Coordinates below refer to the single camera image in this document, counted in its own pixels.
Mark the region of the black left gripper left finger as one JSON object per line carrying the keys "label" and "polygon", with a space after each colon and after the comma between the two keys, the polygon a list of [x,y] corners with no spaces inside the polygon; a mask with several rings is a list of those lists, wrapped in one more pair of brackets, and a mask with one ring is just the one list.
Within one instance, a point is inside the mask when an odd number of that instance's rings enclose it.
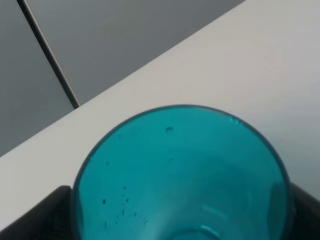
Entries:
{"label": "black left gripper left finger", "polygon": [[72,240],[70,186],[62,185],[0,231],[2,240]]}

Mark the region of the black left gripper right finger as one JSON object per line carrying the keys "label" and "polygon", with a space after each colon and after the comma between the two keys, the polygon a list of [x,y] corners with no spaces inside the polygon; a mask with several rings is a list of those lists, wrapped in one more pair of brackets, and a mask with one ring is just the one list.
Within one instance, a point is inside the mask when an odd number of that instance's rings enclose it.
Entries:
{"label": "black left gripper right finger", "polygon": [[295,214],[290,240],[320,240],[320,201],[295,184]]}

